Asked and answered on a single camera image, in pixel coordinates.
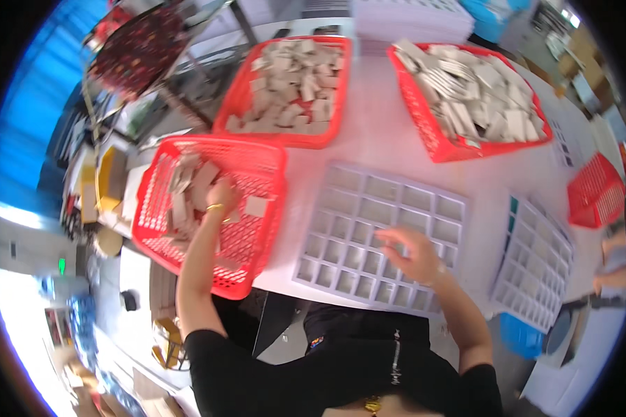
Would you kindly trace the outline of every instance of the red plastic basket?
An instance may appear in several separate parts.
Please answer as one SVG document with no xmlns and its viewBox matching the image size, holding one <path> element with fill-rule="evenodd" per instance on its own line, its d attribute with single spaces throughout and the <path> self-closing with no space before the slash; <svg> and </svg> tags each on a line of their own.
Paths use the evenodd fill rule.
<svg viewBox="0 0 626 417">
<path fill-rule="evenodd" d="M 242 116 L 252 107 L 253 92 L 250 89 L 250 82 L 259 76 L 258 71 L 251 71 L 252 62 L 259 58 L 262 49 L 272 42 L 278 42 L 282 39 L 271 39 L 263 42 L 251 50 L 250 54 L 237 72 L 234 82 L 227 90 L 227 95 L 223 100 L 223 104 L 218 110 L 216 120 L 214 121 L 213 132 L 217 134 L 231 134 L 237 138 L 249 139 L 268 139 L 277 144 L 287 147 L 305 147 L 308 149 L 322 149 L 338 135 L 341 127 L 343 106 L 346 102 L 346 92 L 348 89 L 348 80 L 351 72 L 351 56 L 352 42 L 348 38 L 340 38 L 336 36 L 297 36 L 289 39 L 313 39 L 316 42 L 338 45 L 343 49 L 343 56 L 346 58 L 343 70 L 339 71 L 338 88 L 334 97 L 334 113 L 329 121 L 329 128 L 322 135 L 298 135 L 295 133 L 230 133 L 225 130 L 227 119 L 230 115 Z M 298 98 L 294 103 L 299 104 L 304 109 L 305 115 L 310 115 L 310 106 L 312 102 L 304 103 Z"/>
<path fill-rule="evenodd" d="M 601 153 L 568 184 L 568 222 L 597 229 L 624 212 L 626 188 L 617 169 Z"/>
<path fill-rule="evenodd" d="M 418 43 L 417 47 L 426 51 L 431 45 L 438 45 L 435 43 Z M 501 54 L 490 51 L 485 48 L 456 45 L 459 49 L 471 52 L 476 55 L 494 55 L 501 61 L 505 62 L 510 68 L 515 69 L 508 60 Z M 417 126 L 417 130 L 420 133 L 420 138 L 424 142 L 426 151 L 429 153 L 429 157 L 434 162 L 451 162 L 461 160 L 471 160 L 474 158 L 482 158 L 493 155 L 507 154 L 509 152 L 518 151 L 527 147 L 540 146 L 546 144 L 552 139 L 552 129 L 545 119 L 545 115 L 540 108 L 540 100 L 538 96 L 533 94 L 533 104 L 535 106 L 535 112 L 538 114 L 545 124 L 543 125 L 543 131 L 545 137 L 539 141 L 533 142 L 513 142 L 509 144 L 496 144 L 491 142 L 481 142 L 480 148 L 474 146 L 468 146 L 464 144 L 463 138 L 458 136 L 458 143 L 452 143 L 445 135 L 443 135 L 441 127 L 436 121 L 436 118 L 429 110 L 429 106 L 426 103 L 426 99 L 417 87 L 412 75 L 406 70 L 406 67 L 399 61 L 399 58 L 394 54 L 396 47 L 391 46 L 387 49 L 387 56 L 392 61 L 394 69 L 396 70 L 396 78 L 399 82 L 399 88 L 401 95 L 403 96 L 406 106 L 412 120 Z"/>
<path fill-rule="evenodd" d="M 178 275 L 185 254 L 164 238 L 166 212 L 171 207 L 167 192 L 181 154 L 197 154 L 212 161 L 221 175 L 230 175 L 243 192 L 240 212 L 247 196 L 271 202 L 263 218 L 242 214 L 241 221 L 220 230 L 220 256 L 241 265 L 238 271 L 216 266 L 211 292 L 231 300 L 248 295 L 255 277 L 262 272 L 271 252 L 286 194 L 286 153 L 280 146 L 257 141 L 238 141 L 217 135 L 172 136 L 162 141 L 142 177 L 137 191 L 137 211 L 132 224 L 135 245 L 157 263 Z"/>
</svg>

